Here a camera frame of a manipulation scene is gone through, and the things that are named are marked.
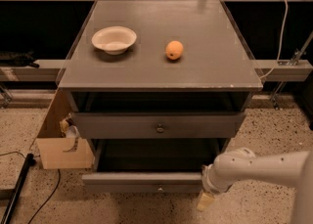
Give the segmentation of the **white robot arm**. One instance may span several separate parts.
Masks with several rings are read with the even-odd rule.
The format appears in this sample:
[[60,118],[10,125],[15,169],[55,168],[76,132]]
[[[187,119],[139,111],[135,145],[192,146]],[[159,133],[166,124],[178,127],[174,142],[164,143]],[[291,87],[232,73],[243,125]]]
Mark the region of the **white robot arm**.
[[215,196],[243,180],[295,187],[291,224],[313,224],[312,151],[257,157],[252,150],[239,148],[220,154],[213,164],[202,168],[197,210],[206,210]]

